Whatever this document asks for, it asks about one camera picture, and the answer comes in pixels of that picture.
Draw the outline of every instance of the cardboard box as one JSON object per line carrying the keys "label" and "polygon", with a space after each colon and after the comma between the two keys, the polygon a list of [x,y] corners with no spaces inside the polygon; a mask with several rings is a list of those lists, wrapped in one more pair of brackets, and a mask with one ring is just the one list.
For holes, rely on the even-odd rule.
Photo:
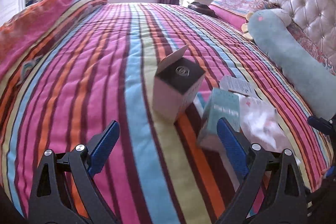
{"label": "cardboard box", "polygon": [[205,105],[202,128],[197,142],[206,149],[223,152],[224,147],[217,135],[217,122],[225,117],[232,128],[240,131],[239,97],[231,92],[214,88]]}
{"label": "cardboard box", "polygon": [[183,54],[188,45],[163,59],[154,78],[153,109],[175,121],[194,101],[205,71]]}

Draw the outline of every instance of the metal screw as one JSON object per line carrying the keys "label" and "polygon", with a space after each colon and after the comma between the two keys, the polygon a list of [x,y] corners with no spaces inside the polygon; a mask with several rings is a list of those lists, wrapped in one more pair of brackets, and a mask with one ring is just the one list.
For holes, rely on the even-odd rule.
{"label": "metal screw", "polygon": [[261,146],[260,146],[259,144],[257,144],[257,143],[254,143],[254,144],[252,145],[252,149],[253,149],[253,150],[256,150],[256,151],[259,151],[259,150],[261,149]]}
{"label": "metal screw", "polygon": [[76,146],[77,151],[83,151],[84,149],[85,149],[85,145],[83,145],[83,144],[79,144],[79,145]]}
{"label": "metal screw", "polygon": [[48,150],[46,150],[46,151],[44,152],[44,155],[45,155],[45,156],[50,156],[51,153],[52,153],[52,151],[51,151],[50,149],[48,149]]}
{"label": "metal screw", "polygon": [[287,156],[291,156],[291,155],[292,155],[292,151],[289,150],[289,149],[285,149],[285,154],[286,154]]}

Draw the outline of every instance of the light blue box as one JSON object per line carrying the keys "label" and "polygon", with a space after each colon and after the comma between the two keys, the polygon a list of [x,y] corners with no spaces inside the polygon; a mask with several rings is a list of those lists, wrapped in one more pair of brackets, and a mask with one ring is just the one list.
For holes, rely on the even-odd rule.
{"label": "light blue box", "polygon": [[197,138],[200,146],[217,152],[224,150],[217,135],[217,122],[223,117],[235,131],[239,132],[239,97],[231,92],[214,88],[202,116],[203,126]]}

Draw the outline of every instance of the stuffed animal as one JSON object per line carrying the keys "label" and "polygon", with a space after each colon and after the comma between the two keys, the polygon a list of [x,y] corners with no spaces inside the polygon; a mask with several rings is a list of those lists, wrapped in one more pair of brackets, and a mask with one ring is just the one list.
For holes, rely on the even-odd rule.
{"label": "stuffed animal", "polygon": [[313,114],[329,121],[336,112],[336,77],[295,40],[286,28],[290,16],[278,10],[256,11],[249,17],[248,33],[282,70]]}
{"label": "stuffed animal", "polygon": [[[292,23],[292,18],[290,15],[283,9],[268,9],[268,11],[272,11],[275,13],[284,23],[284,27],[287,28]],[[249,12],[246,15],[247,21],[250,20],[251,16],[254,14],[254,12]],[[253,37],[248,32],[248,23],[245,23],[241,26],[241,30],[243,31],[243,37],[245,37],[248,41],[253,41]]]}

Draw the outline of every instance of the striped bedspread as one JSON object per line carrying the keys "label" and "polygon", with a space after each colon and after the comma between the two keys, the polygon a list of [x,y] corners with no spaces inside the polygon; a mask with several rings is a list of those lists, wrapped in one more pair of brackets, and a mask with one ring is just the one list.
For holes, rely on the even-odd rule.
{"label": "striped bedspread", "polygon": [[[21,60],[48,49],[21,84],[23,61],[0,82],[1,185],[24,215],[43,152],[70,151],[117,120],[120,139],[94,180],[122,223],[214,223],[234,188],[219,155],[200,149],[196,138],[203,107],[224,75],[246,79],[276,107],[306,186],[330,164],[331,147],[307,125],[311,112],[300,95],[223,21],[179,6],[107,4],[51,47],[55,35],[24,53]],[[171,124],[152,110],[154,74],[183,45],[206,77],[194,104]],[[73,182],[70,188],[85,215]]]}

